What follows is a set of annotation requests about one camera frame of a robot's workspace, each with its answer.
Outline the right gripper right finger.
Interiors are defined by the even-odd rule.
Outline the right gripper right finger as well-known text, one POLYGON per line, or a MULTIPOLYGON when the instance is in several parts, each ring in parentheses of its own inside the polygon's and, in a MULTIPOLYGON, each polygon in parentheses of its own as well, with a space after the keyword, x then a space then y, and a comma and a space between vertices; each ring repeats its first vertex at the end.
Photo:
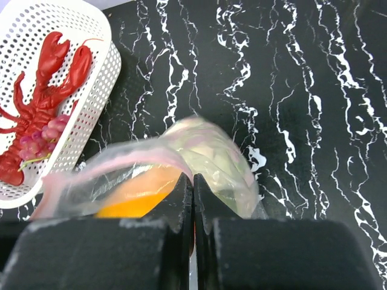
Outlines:
POLYGON ((344 224, 243 219, 199 174, 193 202, 199 289, 377 289, 344 224))

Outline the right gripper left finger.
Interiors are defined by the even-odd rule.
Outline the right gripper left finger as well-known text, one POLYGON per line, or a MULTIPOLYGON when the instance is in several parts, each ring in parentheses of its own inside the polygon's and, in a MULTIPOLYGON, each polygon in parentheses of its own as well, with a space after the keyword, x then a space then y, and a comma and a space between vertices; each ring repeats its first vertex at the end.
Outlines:
POLYGON ((2 289, 187 289, 192 184, 141 219, 1 223, 2 289))

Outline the fake orange fruit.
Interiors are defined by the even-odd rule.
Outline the fake orange fruit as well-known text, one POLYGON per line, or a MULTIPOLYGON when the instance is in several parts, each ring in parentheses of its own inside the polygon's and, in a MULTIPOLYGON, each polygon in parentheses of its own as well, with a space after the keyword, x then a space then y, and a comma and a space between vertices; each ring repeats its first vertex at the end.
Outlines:
POLYGON ((156 166, 120 184, 94 215, 96 218, 142 218, 174 189, 181 170, 156 166))

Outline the clear zip top bag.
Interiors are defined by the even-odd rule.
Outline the clear zip top bag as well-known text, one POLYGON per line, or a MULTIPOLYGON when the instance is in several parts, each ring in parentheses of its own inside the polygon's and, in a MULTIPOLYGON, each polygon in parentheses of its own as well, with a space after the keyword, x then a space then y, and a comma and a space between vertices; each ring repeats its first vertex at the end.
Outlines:
POLYGON ((267 217, 250 166, 232 139, 201 117, 187 117, 159 137, 108 146, 79 172, 47 175, 32 218, 94 216, 120 184, 156 166, 178 168, 189 180, 202 175, 242 218, 267 217))

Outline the fake red grapes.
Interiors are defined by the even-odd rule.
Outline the fake red grapes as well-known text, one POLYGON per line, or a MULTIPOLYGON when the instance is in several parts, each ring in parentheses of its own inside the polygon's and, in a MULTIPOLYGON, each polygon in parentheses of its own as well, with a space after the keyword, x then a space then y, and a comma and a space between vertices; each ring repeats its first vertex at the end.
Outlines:
POLYGON ((19 157, 27 163, 37 162, 50 157, 59 138, 70 119, 70 115, 58 115, 41 130, 20 139, 19 157))

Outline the red fake lobster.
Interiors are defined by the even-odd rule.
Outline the red fake lobster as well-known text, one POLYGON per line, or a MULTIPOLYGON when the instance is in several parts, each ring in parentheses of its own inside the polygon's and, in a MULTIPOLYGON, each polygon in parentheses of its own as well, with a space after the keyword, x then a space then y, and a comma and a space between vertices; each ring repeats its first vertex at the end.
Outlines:
POLYGON ((31 101, 28 104, 23 102, 21 82, 25 73, 21 72, 14 82, 13 91, 13 104, 18 114, 1 111, 2 117, 15 123, 14 127, 1 129, 2 134, 15 136, 8 149, 1 154, 1 181, 4 183, 19 186, 24 182, 22 169, 29 163, 19 157, 20 139, 41 130, 56 118, 58 106, 84 84, 91 69, 92 52, 88 46, 81 44, 74 53, 64 81, 59 86, 50 84, 53 74, 61 68, 70 49, 70 41, 60 43, 61 37, 61 32, 53 31, 43 41, 31 101))

